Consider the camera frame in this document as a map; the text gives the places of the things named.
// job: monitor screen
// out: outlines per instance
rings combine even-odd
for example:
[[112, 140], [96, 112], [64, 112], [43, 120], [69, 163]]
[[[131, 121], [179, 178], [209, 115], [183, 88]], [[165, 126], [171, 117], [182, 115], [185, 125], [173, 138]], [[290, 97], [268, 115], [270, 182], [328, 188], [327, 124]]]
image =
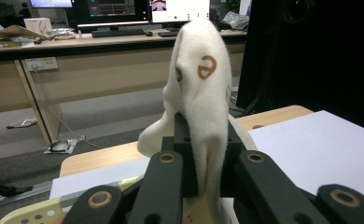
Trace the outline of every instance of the monitor screen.
[[72, 7], [71, 0], [30, 0], [33, 8]]
[[149, 23], [147, 0], [73, 0], [77, 28]]
[[209, 18], [210, 0], [149, 0], [152, 22], [192, 21], [197, 17]]

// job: metal ring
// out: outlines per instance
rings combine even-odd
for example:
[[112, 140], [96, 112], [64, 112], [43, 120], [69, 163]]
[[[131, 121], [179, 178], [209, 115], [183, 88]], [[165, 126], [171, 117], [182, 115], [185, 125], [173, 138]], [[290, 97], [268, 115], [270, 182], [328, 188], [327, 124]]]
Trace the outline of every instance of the metal ring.
[[264, 162], [264, 157], [258, 153], [249, 153], [247, 157], [252, 162]]
[[112, 194], [108, 191], [98, 191], [90, 196], [89, 200], [87, 201], [89, 207], [91, 208], [99, 208], [105, 206], [112, 201]]
[[170, 163], [170, 162], [175, 161], [175, 156], [171, 153], [165, 153], [159, 157], [159, 160], [161, 162]]
[[360, 200], [355, 196], [354, 194], [342, 190], [342, 189], [334, 189], [330, 192], [330, 197], [342, 205], [348, 206], [348, 207], [359, 207], [360, 206]]

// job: wooden desk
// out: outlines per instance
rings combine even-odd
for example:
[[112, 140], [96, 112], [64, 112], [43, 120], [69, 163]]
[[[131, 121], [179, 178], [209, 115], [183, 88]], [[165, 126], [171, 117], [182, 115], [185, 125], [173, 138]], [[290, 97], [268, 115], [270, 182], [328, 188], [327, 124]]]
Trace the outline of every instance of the wooden desk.
[[[232, 73], [240, 76], [246, 34], [222, 31], [221, 35], [230, 55]], [[44, 41], [32, 48], [0, 49], [0, 66], [11, 65], [3, 73], [19, 68], [21, 76], [13, 77], [27, 83], [25, 89], [16, 81], [13, 87], [18, 94], [3, 97], [0, 112], [35, 106], [38, 124], [44, 127], [42, 134], [50, 145], [58, 138], [59, 118], [63, 113], [61, 103], [165, 86], [174, 42], [175, 37], [83, 35], [77, 39]], [[25, 62], [25, 59], [48, 57], [56, 57], [58, 69], [36, 74]], [[0, 80], [2, 91], [7, 88], [3, 84]], [[25, 92], [28, 97], [23, 96], [27, 99], [21, 96]], [[35, 100], [33, 105], [29, 97]]]
[[[271, 125], [284, 120], [294, 119], [313, 113], [299, 105], [287, 106], [251, 116], [239, 118], [247, 130], [252, 130], [256, 125]], [[115, 147], [108, 147], [93, 152], [72, 156], [63, 161], [60, 177], [98, 169], [118, 163], [132, 161], [144, 157], [136, 149], [136, 142]]]

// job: brown marking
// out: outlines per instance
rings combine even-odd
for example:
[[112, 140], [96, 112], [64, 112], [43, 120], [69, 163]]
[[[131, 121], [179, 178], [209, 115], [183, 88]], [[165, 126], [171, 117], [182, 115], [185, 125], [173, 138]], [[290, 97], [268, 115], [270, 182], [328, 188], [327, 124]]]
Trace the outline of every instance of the brown marking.
[[209, 60], [212, 63], [211, 67], [205, 67], [199, 65], [197, 68], [197, 73], [199, 74], [199, 77], [203, 80], [206, 80], [209, 76], [211, 76], [215, 72], [215, 70], [217, 70], [217, 60], [215, 60], [215, 58], [209, 55], [203, 56], [202, 60], [203, 61]]
[[177, 67], [175, 70], [176, 70], [176, 81], [178, 82], [182, 81], [183, 76], [181, 69]]

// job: power outlet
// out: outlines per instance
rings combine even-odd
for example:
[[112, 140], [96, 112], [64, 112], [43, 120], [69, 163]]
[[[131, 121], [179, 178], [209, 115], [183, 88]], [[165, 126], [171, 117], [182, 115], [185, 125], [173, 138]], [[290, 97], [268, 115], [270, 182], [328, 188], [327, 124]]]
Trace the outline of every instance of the power outlet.
[[28, 70], [30, 71], [39, 71], [39, 70], [48, 70], [48, 69], [57, 69], [58, 64], [55, 57], [48, 58], [36, 58], [36, 59], [25, 59], [25, 63], [27, 64]]
[[25, 59], [25, 63], [27, 63], [27, 67], [30, 71], [43, 70], [42, 61], [40, 59]]

